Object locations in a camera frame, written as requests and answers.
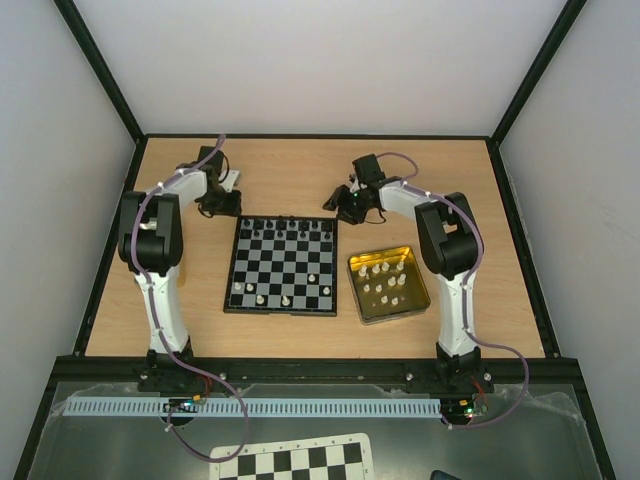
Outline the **black silver chess board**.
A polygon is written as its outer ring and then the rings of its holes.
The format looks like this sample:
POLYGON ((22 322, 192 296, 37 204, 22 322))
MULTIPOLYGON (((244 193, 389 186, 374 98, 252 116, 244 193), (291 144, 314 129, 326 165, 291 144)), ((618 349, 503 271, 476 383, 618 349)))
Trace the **black silver chess board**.
POLYGON ((235 228, 223 311, 334 317, 337 258, 334 218, 243 215, 235 228), (309 274, 316 275, 315 283, 308 283, 309 274), (253 292, 246 292, 247 284, 253 292), (325 286, 329 295, 322 293, 325 286), (282 305, 282 296, 289 297, 289 306, 282 305))

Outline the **gold tin with pieces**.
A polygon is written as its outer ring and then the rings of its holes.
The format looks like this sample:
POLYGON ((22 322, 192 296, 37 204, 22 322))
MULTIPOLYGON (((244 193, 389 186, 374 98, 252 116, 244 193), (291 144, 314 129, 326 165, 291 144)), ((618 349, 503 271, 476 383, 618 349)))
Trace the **gold tin with pieces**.
POLYGON ((364 325, 422 314, 431 305, 410 246, 351 255, 347 265, 355 304, 364 325))

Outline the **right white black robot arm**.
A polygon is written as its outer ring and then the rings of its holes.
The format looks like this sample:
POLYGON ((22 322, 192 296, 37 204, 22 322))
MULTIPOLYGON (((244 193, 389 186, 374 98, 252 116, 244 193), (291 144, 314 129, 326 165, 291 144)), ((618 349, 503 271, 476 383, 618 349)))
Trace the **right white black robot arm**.
POLYGON ((375 154, 354 160, 353 167, 350 183, 336 187, 323 209, 351 225, 364 223, 371 209, 415 222, 422 260, 439 282, 436 379, 447 391, 462 391, 482 377, 473 287, 484 243, 468 200, 460 192, 436 194, 411 185, 409 177, 387 176, 375 154))

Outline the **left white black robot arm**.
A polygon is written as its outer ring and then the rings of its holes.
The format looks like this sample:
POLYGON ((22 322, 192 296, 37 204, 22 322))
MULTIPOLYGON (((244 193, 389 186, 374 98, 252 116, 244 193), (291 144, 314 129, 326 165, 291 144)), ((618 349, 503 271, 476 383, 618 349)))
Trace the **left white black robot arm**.
POLYGON ((161 387, 175 384, 185 391, 199 383, 206 390, 213 386, 210 376, 186 366, 193 361, 193 349, 178 294, 182 214, 194 204, 207 218, 240 216, 238 177, 220 144, 202 146, 195 161, 178 165, 168 179, 147 191, 127 192, 121 199, 118 255, 144 300, 150 329, 145 374, 159 368, 156 379, 161 387))

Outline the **printed checkerboard sheet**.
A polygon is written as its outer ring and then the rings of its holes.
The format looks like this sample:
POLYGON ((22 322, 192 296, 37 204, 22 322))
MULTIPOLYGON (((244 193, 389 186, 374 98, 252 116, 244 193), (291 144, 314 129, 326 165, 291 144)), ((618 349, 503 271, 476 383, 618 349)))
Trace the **printed checkerboard sheet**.
POLYGON ((365 433, 254 443, 209 467, 211 479, 345 479, 375 477, 365 433))

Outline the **black phone corner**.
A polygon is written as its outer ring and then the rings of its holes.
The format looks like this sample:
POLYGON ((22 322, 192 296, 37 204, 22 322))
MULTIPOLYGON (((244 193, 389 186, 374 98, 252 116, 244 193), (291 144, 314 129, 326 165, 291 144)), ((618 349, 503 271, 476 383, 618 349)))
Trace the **black phone corner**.
POLYGON ((442 470, 434 470, 430 475, 430 480, 460 480, 460 479, 442 470))

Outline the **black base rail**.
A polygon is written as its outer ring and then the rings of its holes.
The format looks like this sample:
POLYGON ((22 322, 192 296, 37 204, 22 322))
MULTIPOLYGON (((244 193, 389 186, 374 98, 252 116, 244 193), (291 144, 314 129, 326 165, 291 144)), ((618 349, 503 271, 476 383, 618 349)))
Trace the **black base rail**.
POLYGON ((368 384, 384 390, 430 395, 491 393, 494 385, 486 369, 458 375, 445 384, 435 360, 260 360, 203 359, 200 369, 235 387, 253 384, 368 384))

